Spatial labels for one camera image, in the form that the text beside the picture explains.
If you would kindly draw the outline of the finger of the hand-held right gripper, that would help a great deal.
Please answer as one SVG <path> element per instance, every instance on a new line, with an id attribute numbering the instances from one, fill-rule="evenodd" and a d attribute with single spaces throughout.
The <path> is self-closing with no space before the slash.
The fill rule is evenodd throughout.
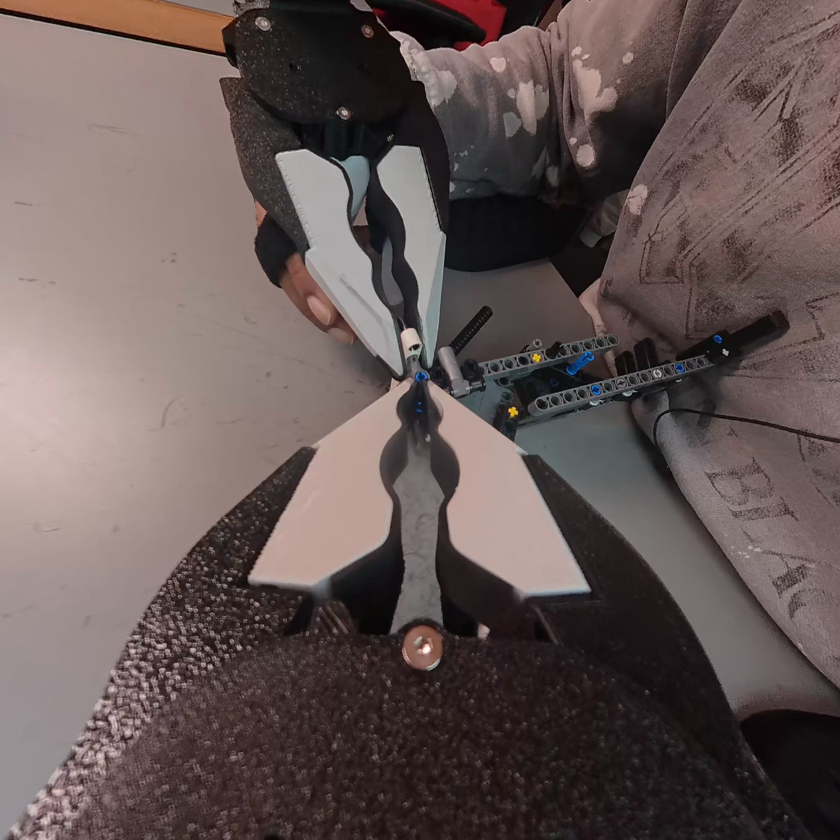
<path id="1" fill-rule="evenodd" d="M 362 344 L 391 372 L 404 377 L 399 332 L 374 284 L 371 258 L 353 231 L 370 181 L 362 155 L 344 161 L 309 150 L 276 154 L 276 165 L 302 226 L 307 268 Z"/>
<path id="2" fill-rule="evenodd" d="M 437 348 L 446 235 L 420 149 L 391 147 L 375 168 L 375 199 L 390 271 L 402 293 L 402 318 L 423 342 L 423 365 L 429 368 Z"/>

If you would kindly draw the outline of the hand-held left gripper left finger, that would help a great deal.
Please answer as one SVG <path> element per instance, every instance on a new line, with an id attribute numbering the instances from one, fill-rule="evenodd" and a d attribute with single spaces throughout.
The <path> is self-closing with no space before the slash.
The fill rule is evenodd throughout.
<path id="1" fill-rule="evenodd" d="M 249 573 L 251 584 L 326 590 L 339 572 L 385 545 L 394 484 L 407 464 L 398 404 L 411 389 L 399 384 L 316 443 Z"/>

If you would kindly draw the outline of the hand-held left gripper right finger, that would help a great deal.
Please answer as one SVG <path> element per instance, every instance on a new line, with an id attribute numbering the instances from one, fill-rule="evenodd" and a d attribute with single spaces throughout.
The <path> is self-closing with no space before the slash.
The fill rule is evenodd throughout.
<path id="1" fill-rule="evenodd" d="M 458 468 L 446 508 L 453 548 L 517 595 L 588 595 L 524 451 L 437 385 L 429 395 L 440 414 L 438 435 Z"/>

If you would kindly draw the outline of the grey toy chassis assembly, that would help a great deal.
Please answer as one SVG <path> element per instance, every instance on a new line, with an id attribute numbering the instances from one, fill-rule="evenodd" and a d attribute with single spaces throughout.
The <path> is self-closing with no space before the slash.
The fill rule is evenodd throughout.
<path id="1" fill-rule="evenodd" d="M 573 342 L 544 345 L 539 339 L 518 353 L 476 361 L 466 347 L 492 316 L 480 309 L 450 344 L 438 350 L 432 366 L 414 373 L 462 402 L 509 439 L 521 427 L 582 413 L 613 403 L 632 403 L 714 368 L 741 361 L 746 355 L 781 339 L 790 323 L 782 311 L 734 331 L 720 330 L 662 359 L 650 338 L 615 356 L 615 374 L 597 377 L 592 364 L 618 346 L 612 333 Z"/>

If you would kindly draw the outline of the person's right forearm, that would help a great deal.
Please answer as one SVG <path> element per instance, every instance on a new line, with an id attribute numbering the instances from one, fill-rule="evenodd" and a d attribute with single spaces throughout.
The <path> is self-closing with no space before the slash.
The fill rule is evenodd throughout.
<path id="1" fill-rule="evenodd" d="M 443 132 L 449 198 L 596 204 L 628 191 L 665 124 L 685 11 L 574 1 L 545 29 L 462 51 L 393 32 Z"/>

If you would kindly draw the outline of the person's right hand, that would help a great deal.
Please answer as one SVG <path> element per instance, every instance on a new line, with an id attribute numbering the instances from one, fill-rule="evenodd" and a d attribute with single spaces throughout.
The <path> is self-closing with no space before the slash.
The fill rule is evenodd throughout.
<path id="1" fill-rule="evenodd" d="M 318 330 L 342 343 L 354 343 L 354 331 L 315 281 L 291 238 L 258 202 L 255 202 L 255 219 L 255 254 L 268 280 L 282 289 Z"/>

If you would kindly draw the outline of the red office chair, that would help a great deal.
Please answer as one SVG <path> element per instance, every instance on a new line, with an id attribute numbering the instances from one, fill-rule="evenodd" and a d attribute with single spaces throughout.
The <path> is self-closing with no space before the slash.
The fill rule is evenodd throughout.
<path id="1" fill-rule="evenodd" d="M 414 37 L 426 49 L 466 49 L 496 40 L 508 10 L 497 1 L 369 1 L 392 32 Z"/>

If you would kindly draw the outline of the wooden board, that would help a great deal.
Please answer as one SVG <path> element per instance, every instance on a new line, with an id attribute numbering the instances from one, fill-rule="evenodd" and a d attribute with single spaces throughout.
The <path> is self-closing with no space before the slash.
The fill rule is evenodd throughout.
<path id="1" fill-rule="evenodd" d="M 233 21 L 158 1 L 2 1 L 1 13 L 218 56 L 224 53 L 223 30 Z"/>

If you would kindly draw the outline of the black wired earbud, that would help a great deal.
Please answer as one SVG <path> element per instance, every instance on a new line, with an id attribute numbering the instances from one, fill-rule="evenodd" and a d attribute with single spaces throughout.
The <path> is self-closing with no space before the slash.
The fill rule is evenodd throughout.
<path id="1" fill-rule="evenodd" d="M 751 459 L 772 468 L 813 455 L 838 460 L 837 431 L 816 431 L 711 406 L 643 404 L 632 416 L 674 475 L 721 471 Z"/>

